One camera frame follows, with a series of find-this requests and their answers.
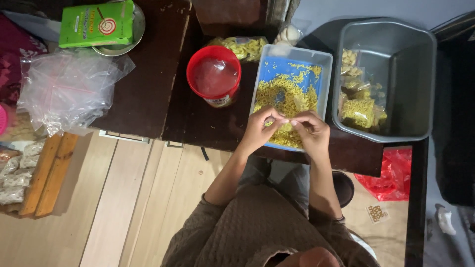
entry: light wood floor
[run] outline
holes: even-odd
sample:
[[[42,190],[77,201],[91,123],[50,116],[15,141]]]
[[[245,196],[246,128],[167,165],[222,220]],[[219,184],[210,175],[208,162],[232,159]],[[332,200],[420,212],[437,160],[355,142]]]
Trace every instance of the light wood floor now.
[[[80,138],[54,216],[0,215],[1,266],[159,266],[170,238],[229,158],[207,154],[209,161],[196,146],[118,141],[97,132]],[[390,219],[372,225],[365,207],[377,201],[353,182],[355,195],[343,209],[348,228],[382,266],[403,266],[407,202],[387,202]]]

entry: sweater sleeve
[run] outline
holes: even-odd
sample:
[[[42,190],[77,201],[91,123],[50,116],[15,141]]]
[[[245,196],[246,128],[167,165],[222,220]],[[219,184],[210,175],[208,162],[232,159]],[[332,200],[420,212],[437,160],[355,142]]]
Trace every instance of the sweater sleeve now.
[[[360,244],[355,242],[345,226],[345,217],[331,219],[325,213],[309,207],[310,223],[317,228],[325,240],[332,246],[346,267],[379,267],[376,259]]]
[[[208,203],[203,194],[183,227],[171,238],[161,266],[193,266],[225,208]]]

